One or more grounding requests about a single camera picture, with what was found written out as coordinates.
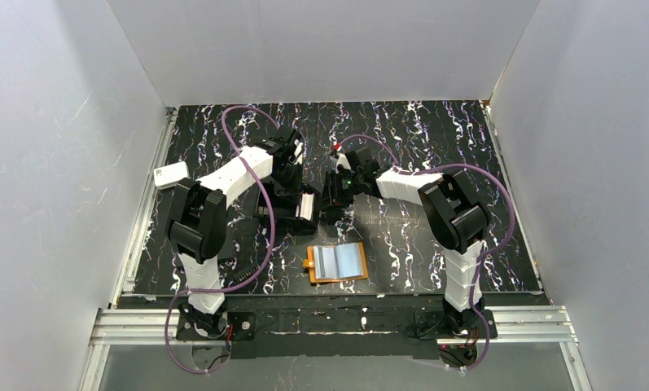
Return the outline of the orange leather card holder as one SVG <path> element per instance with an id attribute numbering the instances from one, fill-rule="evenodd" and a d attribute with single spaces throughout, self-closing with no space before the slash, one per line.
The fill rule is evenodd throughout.
<path id="1" fill-rule="evenodd" d="M 362 242 L 309 246 L 303 267 L 308 271 L 311 283 L 338 283 L 369 278 Z"/>

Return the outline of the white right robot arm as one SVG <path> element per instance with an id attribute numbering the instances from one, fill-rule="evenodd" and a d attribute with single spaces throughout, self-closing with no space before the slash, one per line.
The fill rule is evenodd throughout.
<path id="1" fill-rule="evenodd" d="M 478 257 L 490 224 L 488 209 L 460 169 L 408 174 L 382 166 L 365 147 L 329 153 L 334 169 L 325 174 L 318 209 L 323 215 L 348 208 L 360 194 L 420 205 L 437 243 L 444 249 L 448 282 L 445 302 L 462 314 L 482 310 Z"/>

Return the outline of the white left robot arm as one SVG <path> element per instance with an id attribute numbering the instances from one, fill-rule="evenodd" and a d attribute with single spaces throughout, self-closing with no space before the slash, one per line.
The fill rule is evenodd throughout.
<path id="1" fill-rule="evenodd" d="M 182 263 L 193 310 L 213 315 L 224 301 L 217 255 L 228 233 L 227 209 L 251 186 L 261 188 L 258 216 L 305 235 L 315 229 L 318 192 L 303 181 L 304 146 L 299 132 L 281 130 L 240 148 L 213 173 L 176 184 L 165 234 Z"/>

